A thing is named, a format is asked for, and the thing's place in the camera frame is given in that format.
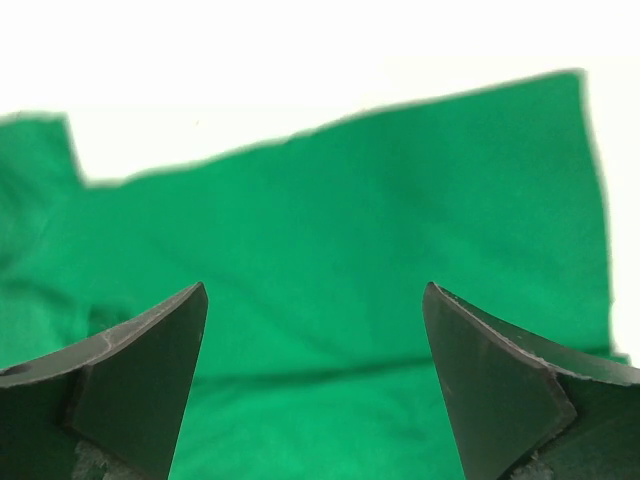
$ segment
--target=black plastic part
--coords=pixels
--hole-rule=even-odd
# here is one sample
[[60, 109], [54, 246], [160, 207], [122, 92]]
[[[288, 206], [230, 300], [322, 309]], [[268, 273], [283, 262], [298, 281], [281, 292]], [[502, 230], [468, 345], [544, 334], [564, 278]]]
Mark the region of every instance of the black plastic part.
[[206, 311], [198, 284], [0, 372], [0, 478], [166, 479]]
[[639, 479], [640, 371], [430, 284], [424, 315], [468, 480]]

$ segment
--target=green cloth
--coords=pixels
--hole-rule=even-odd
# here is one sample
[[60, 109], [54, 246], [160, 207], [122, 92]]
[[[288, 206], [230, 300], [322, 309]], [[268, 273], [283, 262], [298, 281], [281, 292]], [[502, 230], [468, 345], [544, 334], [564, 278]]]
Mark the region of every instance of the green cloth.
[[582, 84], [560, 72], [400, 106], [119, 187], [81, 186], [64, 117], [5, 122], [0, 364], [203, 281], [173, 480], [462, 479], [429, 281], [554, 341], [609, 345]]

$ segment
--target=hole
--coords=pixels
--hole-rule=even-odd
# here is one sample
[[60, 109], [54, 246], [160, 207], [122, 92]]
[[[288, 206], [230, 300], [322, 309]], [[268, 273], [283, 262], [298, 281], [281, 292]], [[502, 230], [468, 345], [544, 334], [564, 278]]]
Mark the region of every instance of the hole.
[[13, 367], [0, 370], [0, 377], [10, 377], [11, 375], [20, 375], [31, 370], [31, 365], [28, 363], [21, 363], [20, 365], [14, 365]]

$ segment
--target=white background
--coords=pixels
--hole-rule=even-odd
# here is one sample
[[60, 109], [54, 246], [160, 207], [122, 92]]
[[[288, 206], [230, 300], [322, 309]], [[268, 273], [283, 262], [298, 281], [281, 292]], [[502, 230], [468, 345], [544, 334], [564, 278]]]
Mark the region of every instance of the white background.
[[636, 15], [441, 3], [0, 0], [0, 112], [68, 111], [87, 182], [114, 182], [381, 105], [584, 68], [614, 339], [640, 365]]

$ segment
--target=metal claw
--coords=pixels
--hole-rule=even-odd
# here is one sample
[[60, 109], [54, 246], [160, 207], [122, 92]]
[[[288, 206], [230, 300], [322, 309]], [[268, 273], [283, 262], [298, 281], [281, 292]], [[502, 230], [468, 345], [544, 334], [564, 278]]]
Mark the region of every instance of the metal claw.
[[2, 480], [166, 479], [204, 334], [201, 284], [0, 371]]
[[640, 370], [553, 343], [434, 284], [424, 316], [468, 480], [640, 478]]

